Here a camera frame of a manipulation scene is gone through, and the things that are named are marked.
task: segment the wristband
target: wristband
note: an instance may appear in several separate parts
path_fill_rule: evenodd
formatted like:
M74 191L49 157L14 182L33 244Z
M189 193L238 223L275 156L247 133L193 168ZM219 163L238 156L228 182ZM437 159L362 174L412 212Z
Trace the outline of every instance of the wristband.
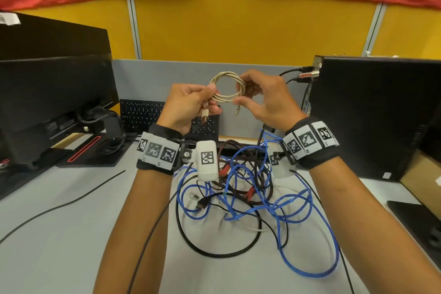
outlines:
M136 167L141 170L155 170L173 175L177 168L182 134L176 130L153 124L149 132L143 132L136 151L138 162Z
M288 150L307 170L338 156L337 139L323 121L313 116L297 122L285 135Z

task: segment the person's right hand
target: person's right hand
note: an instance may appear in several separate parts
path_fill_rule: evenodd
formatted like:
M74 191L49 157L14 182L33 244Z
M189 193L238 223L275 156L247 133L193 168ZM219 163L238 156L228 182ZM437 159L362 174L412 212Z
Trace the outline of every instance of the person's right hand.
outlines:
M235 98L233 103L248 108L264 124L285 132L306 117L282 77L248 70L240 78L245 80L245 96ZM262 105L251 99L257 94L263 94Z

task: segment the gray partition panel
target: gray partition panel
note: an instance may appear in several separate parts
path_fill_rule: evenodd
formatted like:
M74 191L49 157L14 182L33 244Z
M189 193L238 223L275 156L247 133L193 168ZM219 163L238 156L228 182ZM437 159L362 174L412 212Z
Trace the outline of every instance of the gray partition panel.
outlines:
M228 64L228 63L197 63L124 60L113 61L116 88L120 99L165 101L170 87L174 83L191 83L207 85L210 80L222 71L233 71L242 74L255 68L269 75L278 75L293 66ZM297 73L289 73L285 79L293 78ZM235 81L223 77L217 82L221 94L235 93ZM290 82L291 95L299 104L302 102L306 84ZM263 97L254 98L262 103ZM262 123L257 121L251 112L242 107L236 116L236 108L232 103L222 103L223 113L220 116L220 135L258 138Z

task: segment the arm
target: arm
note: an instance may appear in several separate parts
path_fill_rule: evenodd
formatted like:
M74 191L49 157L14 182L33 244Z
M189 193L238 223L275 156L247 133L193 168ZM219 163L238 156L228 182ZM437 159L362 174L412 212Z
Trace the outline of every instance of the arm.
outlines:
M285 132L306 117L281 77L250 70L241 78L250 90L234 103L265 124ZM251 99L257 94L262 105ZM339 157L310 174L339 244L372 293L439 293L441 274Z
M220 114L209 100L215 85L173 85L157 124L181 134L190 130L191 119L203 108ZM104 250L94 294L125 294L153 225L167 205L172 177L154 170L138 170L121 213ZM159 221L142 257L131 293L158 293L167 249L168 212Z

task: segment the person's left hand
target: person's left hand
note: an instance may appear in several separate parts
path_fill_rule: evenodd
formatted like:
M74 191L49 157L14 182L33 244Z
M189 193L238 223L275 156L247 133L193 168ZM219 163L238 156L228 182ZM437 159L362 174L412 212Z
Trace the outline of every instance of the person's left hand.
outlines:
M211 100L216 85L173 84L157 124L177 130L182 135L190 131L191 120L208 106L210 115L222 113Z

